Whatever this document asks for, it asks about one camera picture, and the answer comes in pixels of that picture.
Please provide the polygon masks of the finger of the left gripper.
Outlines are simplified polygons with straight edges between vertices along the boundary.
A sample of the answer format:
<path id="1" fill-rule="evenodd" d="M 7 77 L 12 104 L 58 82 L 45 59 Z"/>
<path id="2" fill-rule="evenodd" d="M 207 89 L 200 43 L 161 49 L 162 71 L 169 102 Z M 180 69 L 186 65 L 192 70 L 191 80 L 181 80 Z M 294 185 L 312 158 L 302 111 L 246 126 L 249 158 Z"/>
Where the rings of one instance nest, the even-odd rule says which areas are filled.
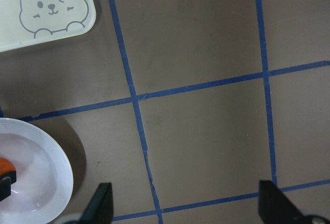
<path id="1" fill-rule="evenodd" d="M 9 171 L 1 175 L 0 186 L 0 201 L 5 200 L 11 196 L 11 185 L 17 181 L 17 172 L 15 170 Z"/>

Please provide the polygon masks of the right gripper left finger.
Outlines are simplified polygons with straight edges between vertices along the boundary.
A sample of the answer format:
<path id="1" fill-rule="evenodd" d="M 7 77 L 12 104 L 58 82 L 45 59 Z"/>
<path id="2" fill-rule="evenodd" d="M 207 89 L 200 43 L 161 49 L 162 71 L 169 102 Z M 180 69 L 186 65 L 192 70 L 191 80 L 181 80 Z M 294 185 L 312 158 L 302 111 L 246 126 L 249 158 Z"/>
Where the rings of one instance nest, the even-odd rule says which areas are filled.
<path id="1" fill-rule="evenodd" d="M 78 223 L 112 223 L 113 193 L 111 183 L 100 183 Z"/>

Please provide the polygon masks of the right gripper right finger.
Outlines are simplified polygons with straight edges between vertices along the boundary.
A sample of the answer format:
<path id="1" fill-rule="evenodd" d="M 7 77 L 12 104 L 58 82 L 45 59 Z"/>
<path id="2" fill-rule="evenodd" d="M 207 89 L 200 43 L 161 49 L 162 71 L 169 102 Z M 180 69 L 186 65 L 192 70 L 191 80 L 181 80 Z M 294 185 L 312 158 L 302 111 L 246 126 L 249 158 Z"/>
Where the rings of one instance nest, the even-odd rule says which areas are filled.
<path id="1" fill-rule="evenodd" d="M 258 214 L 263 223 L 309 223 L 296 206 L 270 180 L 260 180 Z"/>

